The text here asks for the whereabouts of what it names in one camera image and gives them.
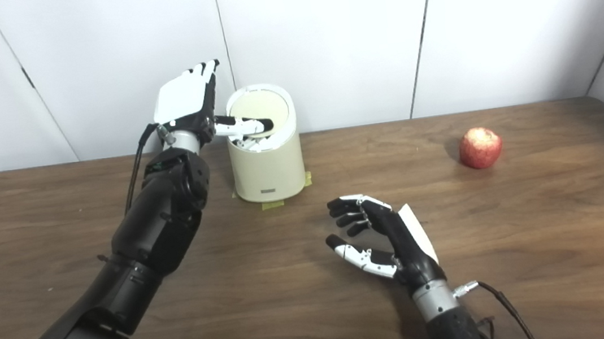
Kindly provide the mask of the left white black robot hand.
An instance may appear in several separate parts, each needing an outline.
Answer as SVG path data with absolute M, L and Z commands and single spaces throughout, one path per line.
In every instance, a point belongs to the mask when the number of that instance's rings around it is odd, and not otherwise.
M 154 123 L 164 148 L 185 149 L 198 154 L 215 136 L 258 135 L 274 128 L 271 119 L 216 116 L 217 59 L 199 63 L 162 85 Z

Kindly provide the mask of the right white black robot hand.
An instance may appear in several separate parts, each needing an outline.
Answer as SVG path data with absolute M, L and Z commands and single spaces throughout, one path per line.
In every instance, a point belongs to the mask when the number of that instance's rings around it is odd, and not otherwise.
M 347 229 L 348 237 L 371 229 L 390 241 L 392 252 L 366 249 L 336 234 L 326 237 L 325 243 L 335 254 L 361 271 L 395 279 L 410 294 L 431 281 L 447 279 L 423 228 L 409 214 L 401 216 L 389 204 L 364 194 L 337 197 L 327 208 L 337 227 Z

